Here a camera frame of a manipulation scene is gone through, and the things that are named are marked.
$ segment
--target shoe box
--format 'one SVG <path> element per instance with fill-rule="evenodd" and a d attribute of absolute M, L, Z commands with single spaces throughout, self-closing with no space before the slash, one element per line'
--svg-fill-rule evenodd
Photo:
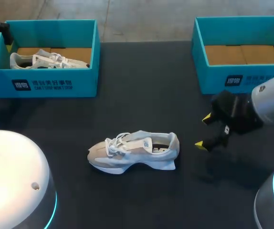
<path fill-rule="evenodd" d="M 7 47 L 0 34 L 0 98 L 96 96 L 100 62 L 100 37 L 96 20 L 7 23 L 10 24 L 14 42 L 10 48 Z M 90 64 L 90 68 L 10 69 L 11 53 L 33 55 L 39 49 L 84 61 Z"/>
<path fill-rule="evenodd" d="M 191 45 L 203 94 L 250 93 L 274 77 L 274 16 L 196 18 Z"/>

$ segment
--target shoelace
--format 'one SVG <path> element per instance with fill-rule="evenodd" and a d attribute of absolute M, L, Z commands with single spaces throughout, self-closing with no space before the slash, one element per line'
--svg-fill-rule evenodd
<path fill-rule="evenodd" d="M 129 153 L 129 151 L 118 148 L 119 145 L 123 145 L 123 148 L 128 149 L 128 147 L 125 145 L 125 142 L 122 141 L 122 138 L 129 134 L 130 133 L 121 133 L 121 134 L 118 134 L 117 137 L 114 139 L 110 139 L 110 138 L 105 139 L 105 149 L 106 149 L 107 156 L 112 156 L 113 154 L 116 154 L 118 152 L 124 153 L 124 154 Z"/>
<path fill-rule="evenodd" d="M 52 52 L 51 54 L 52 55 L 50 56 L 50 58 L 55 63 L 50 63 L 49 66 L 51 67 L 60 66 L 60 68 L 72 67 L 72 65 L 68 63 L 68 59 L 65 58 L 64 56 L 61 56 L 60 54 L 55 52 Z"/>

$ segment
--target shoe heel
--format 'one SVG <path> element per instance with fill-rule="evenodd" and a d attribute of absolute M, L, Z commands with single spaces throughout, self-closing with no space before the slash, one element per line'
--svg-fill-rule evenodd
<path fill-rule="evenodd" d="M 174 170 L 175 164 L 174 161 L 145 161 L 144 164 L 160 170 Z"/>

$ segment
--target shoe sole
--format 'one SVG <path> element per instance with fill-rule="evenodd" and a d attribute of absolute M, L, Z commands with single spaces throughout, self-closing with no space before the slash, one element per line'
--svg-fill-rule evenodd
<path fill-rule="evenodd" d="M 173 160 L 172 161 L 140 161 L 139 163 L 146 164 L 146 165 L 150 166 L 151 168 L 159 169 L 159 170 L 174 170 L 175 169 L 175 164 L 174 164 Z M 125 166 L 125 167 L 122 167 L 122 168 L 104 168 L 104 167 L 95 166 L 93 164 L 91 164 L 91 165 L 105 173 L 122 174 L 134 164 L 135 163 Z"/>

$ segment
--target brown cardboard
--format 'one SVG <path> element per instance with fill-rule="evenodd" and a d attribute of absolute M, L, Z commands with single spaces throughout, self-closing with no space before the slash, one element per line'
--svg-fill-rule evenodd
<path fill-rule="evenodd" d="M 36 54 L 39 49 L 43 49 L 46 52 L 51 52 L 51 48 L 19 48 L 17 53 L 22 56 L 32 56 Z"/>
<path fill-rule="evenodd" d="M 239 45 L 207 45 L 205 51 L 210 65 L 246 64 Z"/>
<path fill-rule="evenodd" d="M 274 46 L 272 45 L 241 45 L 247 64 L 274 63 Z"/>
<path fill-rule="evenodd" d="M 226 64 L 246 64 L 240 45 L 226 46 Z"/>
<path fill-rule="evenodd" d="M 206 45 L 205 51 L 209 65 L 225 64 L 225 45 Z"/>
<path fill-rule="evenodd" d="M 65 48 L 65 49 L 51 49 L 51 52 L 58 53 L 66 58 L 78 61 L 84 61 L 90 64 L 91 48 Z"/>
<path fill-rule="evenodd" d="M 205 51 L 210 65 L 274 63 L 272 45 L 207 45 Z"/>

